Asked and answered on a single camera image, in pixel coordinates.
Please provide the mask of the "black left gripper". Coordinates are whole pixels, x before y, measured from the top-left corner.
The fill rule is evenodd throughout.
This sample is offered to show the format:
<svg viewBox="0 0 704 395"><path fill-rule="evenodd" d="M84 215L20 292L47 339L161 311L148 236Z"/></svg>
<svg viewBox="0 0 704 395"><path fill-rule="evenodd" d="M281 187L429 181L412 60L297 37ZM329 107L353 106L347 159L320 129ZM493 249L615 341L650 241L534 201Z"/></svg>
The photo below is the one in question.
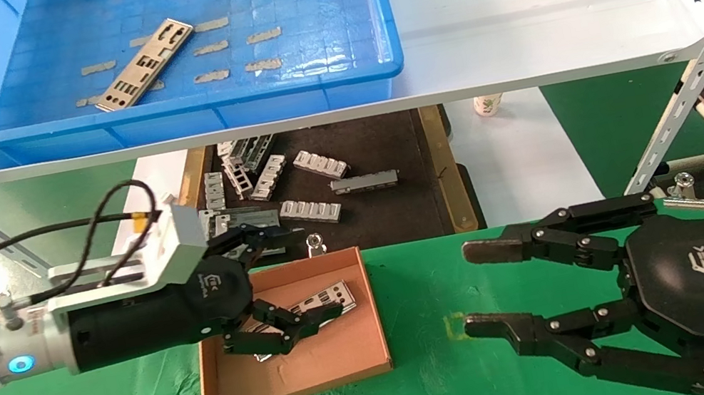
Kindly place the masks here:
<svg viewBox="0 0 704 395"><path fill-rule="evenodd" d="M324 323L339 318L344 309L341 302L330 300L294 313L263 299L253 300L247 269L265 250L293 242L292 229L241 224L208 240L209 257L185 284L73 310L68 313L68 325L76 368L86 373L198 343L237 329L249 312L266 331L224 333L224 354L289 354L301 339L316 336ZM245 250L235 260L226 257L243 245Z"/></svg>

